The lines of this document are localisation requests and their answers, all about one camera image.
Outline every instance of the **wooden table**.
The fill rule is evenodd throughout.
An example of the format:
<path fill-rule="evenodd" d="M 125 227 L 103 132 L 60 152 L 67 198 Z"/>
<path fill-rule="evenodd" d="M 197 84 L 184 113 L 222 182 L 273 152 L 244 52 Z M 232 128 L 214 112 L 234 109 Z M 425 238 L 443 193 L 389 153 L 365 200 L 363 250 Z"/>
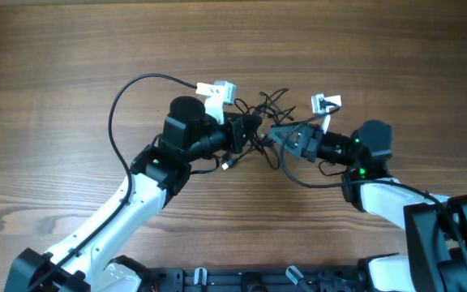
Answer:
<path fill-rule="evenodd" d="M 0 8 L 0 290 L 26 247 L 44 251 L 91 216 L 124 172 L 106 127 L 116 92 L 148 72 L 227 79 L 254 105 L 311 116 L 310 96 L 341 94 L 331 129 L 368 119 L 394 130 L 390 169 L 404 183 L 467 194 L 467 4 L 214 2 Z M 161 132 L 186 88 L 141 82 L 114 131 L 130 161 Z M 289 159 L 311 183 L 334 183 Z M 209 167 L 210 161 L 196 167 Z M 339 189 L 302 188 L 251 154 L 192 177 L 123 248 L 148 267 L 353 264 L 406 252 L 404 233 L 359 213 Z"/>

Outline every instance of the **black and white robotic arm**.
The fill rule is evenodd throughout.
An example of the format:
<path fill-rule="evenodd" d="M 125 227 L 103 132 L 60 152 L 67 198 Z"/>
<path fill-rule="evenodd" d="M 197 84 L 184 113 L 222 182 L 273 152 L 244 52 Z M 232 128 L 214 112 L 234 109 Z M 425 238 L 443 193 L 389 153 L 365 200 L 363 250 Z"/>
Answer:
<path fill-rule="evenodd" d="M 205 102 L 194 97 L 174 99 L 163 133 L 157 136 L 158 144 L 154 139 L 133 160 L 130 173 L 114 195 L 44 254 L 23 251 L 11 266 L 6 292 L 467 291 L 467 195 L 449 198 L 401 184 L 386 164 L 392 156 L 391 127 L 373 120 L 351 136 L 332 133 L 328 124 L 331 114 L 341 107 L 341 98 L 323 95 L 312 97 L 313 112 L 323 118 L 322 125 L 308 123 L 310 119 L 272 128 L 270 136 L 284 145 L 283 170 L 304 187 L 341 187 L 345 200 L 356 209 L 405 230 L 409 255 L 362 259 L 348 269 L 348 275 L 336 273 L 328 278 L 319 270 L 299 271 L 292 266 L 278 275 L 274 270 L 221 272 L 216 280 L 211 280 L 214 273 L 198 268 L 182 271 L 181 276 L 177 272 L 172 281 L 161 281 L 158 270 L 123 255 L 113 259 L 131 235 L 180 192 L 192 174 L 192 161 L 216 159 L 214 153 L 220 150 L 241 153 L 256 135 L 259 117 L 223 111 L 224 104 L 234 102 L 234 84 L 216 81 L 191 87 L 206 96 Z M 347 165 L 348 171 L 341 175 L 341 183 L 309 185 L 285 168 L 284 150 L 296 158 Z M 461 249 L 448 250 L 447 238 L 459 241 Z"/>

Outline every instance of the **wood grain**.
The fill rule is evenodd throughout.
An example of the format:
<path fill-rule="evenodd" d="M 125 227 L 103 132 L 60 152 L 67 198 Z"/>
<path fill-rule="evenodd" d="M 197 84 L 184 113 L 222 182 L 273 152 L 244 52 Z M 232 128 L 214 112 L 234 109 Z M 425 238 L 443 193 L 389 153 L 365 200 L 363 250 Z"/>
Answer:
<path fill-rule="evenodd" d="M 297 105 L 299 118 L 311 115 L 312 94 L 341 94 L 334 131 L 389 122 L 393 174 L 467 194 L 467 2 L 0 7 L 0 290 L 25 247 L 45 250 L 114 193 L 124 173 L 107 138 L 109 107 L 147 72 L 232 80 L 251 104 L 289 87 L 282 106 Z M 161 80 L 128 90 L 114 127 L 128 161 L 182 94 L 192 92 Z M 337 181 L 288 163 L 308 182 Z M 394 251 L 406 252 L 393 225 L 253 154 L 193 177 L 122 253 L 150 267 L 213 268 L 350 264 Z"/>

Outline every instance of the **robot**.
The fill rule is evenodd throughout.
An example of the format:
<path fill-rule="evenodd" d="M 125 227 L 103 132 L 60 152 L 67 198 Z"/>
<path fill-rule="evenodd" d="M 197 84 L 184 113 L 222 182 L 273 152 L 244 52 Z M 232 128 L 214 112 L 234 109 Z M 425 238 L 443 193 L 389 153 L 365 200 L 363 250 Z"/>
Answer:
<path fill-rule="evenodd" d="M 177 97 L 170 104 L 163 132 L 129 166 L 112 136 L 114 108 L 133 83 L 150 77 L 170 79 L 206 96 Z M 127 83 L 109 116 L 111 144 L 126 171 L 114 195 L 76 231 L 43 254 L 30 248 L 13 262 L 5 292 L 11 291 L 148 291 L 148 292 L 343 292 L 467 291 L 467 195 L 432 195 L 401 184 L 387 168 L 392 157 L 392 128 L 365 122 L 350 136 L 330 132 L 331 116 L 341 98 L 311 98 L 313 118 L 275 125 L 270 138 L 281 146 L 280 162 L 303 187 L 340 187 L 357 210 L 390 221 L 406 232 L 408 255 L 375 255 L 352 266 L 313 269 L 183 270 L 146 268 L 121 255 L 128 238 L 156 216 L 185 186 L 190 162 L 213 159 L 215 152 L 242 153 L 261 118 L 223 111 L 235 101 L 236 85 L 227 81 L 189 84 L 162 74 L 146 74 Z M 321 125 L 315 120 L 323 119 Z M 341 182 L 310 185 L 285 167 L 287 150 L 296 158 L 346 165 Z M 459 243 L 448 249 L 446 240 Z"/>

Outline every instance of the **white bracket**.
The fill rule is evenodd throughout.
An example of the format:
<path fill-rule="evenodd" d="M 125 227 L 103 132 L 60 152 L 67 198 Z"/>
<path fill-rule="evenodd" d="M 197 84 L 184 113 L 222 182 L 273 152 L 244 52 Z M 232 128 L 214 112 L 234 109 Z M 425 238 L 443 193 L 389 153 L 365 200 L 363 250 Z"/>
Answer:
<path fill-rule="evenodd" d="M 197 83 L 195 93 L 206 96 L 204 101 L 205 113 L 214 117 L 220 125 L 225 123 L 223 105 L 233 105 L 237 93 L 237 85 L 218 80 L 212 84 Z"/>
<path fill-rule="evenodd" d="M 311 97 L 311 107 L 313 109 L 313 114 L 321 115 L 326 114 L 334 108 L 333 105 L 326 105 L 327 102 L 332 102 L 335 105 L 341 107 L 341 96 L 334 96 L 334 97 L 324 97 L 323 93 L 315 94 Z M 328 132 L 329 123 L 331 122 L 331 116 L 326 115 L 323 118 L 322 122 L 322 131 L 323 133 Z"/>

